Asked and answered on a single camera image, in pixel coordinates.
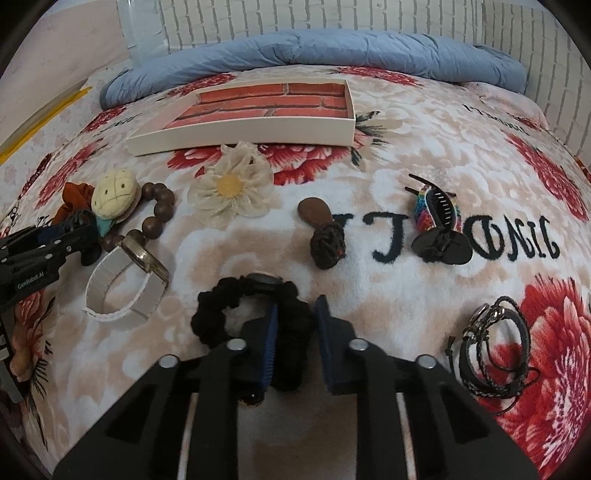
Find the orange fabric scrunchie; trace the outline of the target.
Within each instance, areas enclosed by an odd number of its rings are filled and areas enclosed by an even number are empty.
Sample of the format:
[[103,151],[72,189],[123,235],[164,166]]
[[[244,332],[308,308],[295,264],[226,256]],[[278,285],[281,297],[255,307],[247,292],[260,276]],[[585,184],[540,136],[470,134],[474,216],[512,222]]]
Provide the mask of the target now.
[[66,220],[70,215],[91,209],[91,199],[95,188],[87,183],[67,182],[62,191],[62,205],[52,219],[52,224]]

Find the plush pineapple pink hair clip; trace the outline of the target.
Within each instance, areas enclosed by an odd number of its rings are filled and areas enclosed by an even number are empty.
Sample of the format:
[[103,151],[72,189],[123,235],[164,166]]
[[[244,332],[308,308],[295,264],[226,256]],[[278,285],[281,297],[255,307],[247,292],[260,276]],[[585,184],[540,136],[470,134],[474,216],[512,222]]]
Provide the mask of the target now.
[[141,199],[135,175],[125,169],[110,170],[95,186],[91,211],[99,235],[104,238],[116,225],[126,220]]

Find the white strap wristwatch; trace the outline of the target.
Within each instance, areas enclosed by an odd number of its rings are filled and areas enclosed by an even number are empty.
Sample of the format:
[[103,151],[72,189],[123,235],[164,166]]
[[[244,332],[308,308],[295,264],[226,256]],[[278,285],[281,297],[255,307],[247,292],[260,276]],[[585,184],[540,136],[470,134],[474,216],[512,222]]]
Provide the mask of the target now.
[[127,234],[88,279],[84,311],[95,321],[134,327],[156,310],[169,283],[166,267]]

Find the black scrunchie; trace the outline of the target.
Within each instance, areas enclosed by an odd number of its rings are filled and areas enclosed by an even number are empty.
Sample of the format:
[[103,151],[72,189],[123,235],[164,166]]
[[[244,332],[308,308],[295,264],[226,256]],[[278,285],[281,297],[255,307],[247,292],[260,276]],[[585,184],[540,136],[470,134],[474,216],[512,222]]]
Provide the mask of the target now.
[[238,360],[243,402],[262,402],[270,388],[283,394],[301,389],[315,317],[293,282],[263,273],[222,278],[198,294],[190,326],[209,349],[245,341]]

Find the rainbow black claw hair clip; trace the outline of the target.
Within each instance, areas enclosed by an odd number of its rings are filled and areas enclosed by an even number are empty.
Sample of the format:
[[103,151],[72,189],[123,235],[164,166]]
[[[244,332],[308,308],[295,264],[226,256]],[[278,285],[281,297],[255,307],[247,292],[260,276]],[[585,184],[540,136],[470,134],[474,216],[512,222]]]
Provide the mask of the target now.
[[422,184],[420,190],[406,187],[416,198],[414,221],[418,235],[412,242],[413,252],[426,263],[469,263],[473,248],[463,233],[457,195],[420,176],[410,174],[409,177]]

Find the cream fabric flower hair clip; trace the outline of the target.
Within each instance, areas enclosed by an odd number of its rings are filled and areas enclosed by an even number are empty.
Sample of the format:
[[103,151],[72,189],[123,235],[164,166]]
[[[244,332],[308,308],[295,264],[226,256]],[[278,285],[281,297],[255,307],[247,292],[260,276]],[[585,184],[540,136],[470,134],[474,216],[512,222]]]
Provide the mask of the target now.
[[221,146],[221,158],[193,181],[187,201],[199,221],[224,228],[236,217],[263,217],[270,212],[273,171],[266,157],[252,143]]

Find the yellow strip at bedside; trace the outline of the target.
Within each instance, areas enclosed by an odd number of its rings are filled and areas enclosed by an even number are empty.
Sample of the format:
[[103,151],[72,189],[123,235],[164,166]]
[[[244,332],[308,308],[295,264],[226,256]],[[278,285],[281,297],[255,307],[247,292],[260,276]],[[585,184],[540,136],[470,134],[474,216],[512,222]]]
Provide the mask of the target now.
[[32,114],[1,144],[0,163],[4,164],[46,124],[68,106],[83,98],[91,89],[91,86],[85,86],[84,81],[78,82]]

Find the floral plush blanket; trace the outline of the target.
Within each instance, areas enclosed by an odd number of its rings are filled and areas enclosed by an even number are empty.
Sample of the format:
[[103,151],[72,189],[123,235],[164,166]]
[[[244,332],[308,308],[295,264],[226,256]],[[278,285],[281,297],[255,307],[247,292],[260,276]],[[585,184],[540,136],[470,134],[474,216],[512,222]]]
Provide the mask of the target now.
[[[191,92],[279,78],[348,82],[358,126],[353,149],[267,145],[270,212],[202,224],[191,184],[221,156],[215,147],[136,157],[127,139]],[[329,299],[332,313],[388,353],[442,356],[471,313],[513,298],[531,331],[533,371],[517,402],[491,399],[500,425],[543,478],[562,465],[590,422],[590,180],[552,134],[447,83],[359,67],[280,67],[221,74],[102,110],[94,95],[45,125],[1,169],[1,231],[45,224],[67,182],[96,183],[114,168],[162,183],[172,220],[151,244],[170,285],[143,324],[118,327],[84,311],[90,270],[77,256],[44,291],[50,313],[38,343],[42,370],[9,414],[18,440],[53,469],[161,355],[204,354],[189,321],[197,296],[224,277],[252,272],[293,282],[301,299]],[[426,263],[412,250],[415,195],[427,179],[457,195],[473,248],[465,265]],[[346,257],[329,270],[311,258],[314,228],[297,205],[318,197],[344,228]]]

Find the white tray brick-pattern base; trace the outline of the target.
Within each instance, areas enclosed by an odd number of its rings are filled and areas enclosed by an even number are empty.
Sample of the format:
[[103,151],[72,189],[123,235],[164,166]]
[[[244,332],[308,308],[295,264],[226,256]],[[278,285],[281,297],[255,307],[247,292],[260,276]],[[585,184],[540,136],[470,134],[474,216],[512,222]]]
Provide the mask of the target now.
[[351,147],[355,130],[345,80],[274,78],[195,90],[162,107],[127,148],[143,156],[242,141]]

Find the blue rolled quilt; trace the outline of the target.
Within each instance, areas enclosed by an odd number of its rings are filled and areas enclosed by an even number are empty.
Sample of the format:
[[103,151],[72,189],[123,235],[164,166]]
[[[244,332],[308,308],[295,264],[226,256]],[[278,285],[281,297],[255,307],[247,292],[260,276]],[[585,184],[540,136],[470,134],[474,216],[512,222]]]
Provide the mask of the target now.
[[105,85],[107,110],[221,73],[287,65],[386,69],[451,83],[485,82],[524,93],[526,67],[510,55],[448,37],[345,29],[283,30],[152,59]]

